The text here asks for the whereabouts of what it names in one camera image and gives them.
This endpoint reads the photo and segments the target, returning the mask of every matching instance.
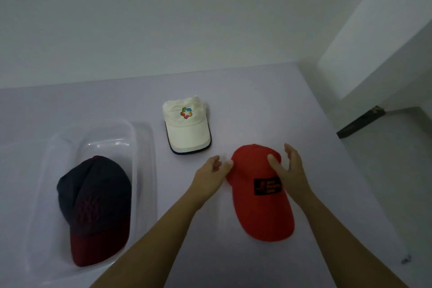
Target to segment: person's left hand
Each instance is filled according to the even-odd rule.
[[[219,161],[219,155],[210,157],[207,162],[197,170],[187,194],[194,198],[199,207],[214,195],[222,185],[223,179],[231,171],[234,162],[228,160],[224,164]]]

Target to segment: person's left arm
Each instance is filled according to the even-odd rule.
[[[163,287],[195,213],[232,168],[214,156],[196,172],[187,192],[90,288]]]

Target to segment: white brim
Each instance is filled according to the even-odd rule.
[[[171,149],[179,154],[204,149],[211,143],[207,119],[193,126],[185,127],[169,126],[166,124],[166,131]]]

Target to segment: colorful star logo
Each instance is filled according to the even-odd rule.
[[[183,107],[183,110],[180,112],[180,115],[183,116],[185,119],[192,116],[192,109]]]

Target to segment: gray floor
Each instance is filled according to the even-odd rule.
[[[412,256],[419,287],[432,282],[432,121],[388,113],[342,139]]]

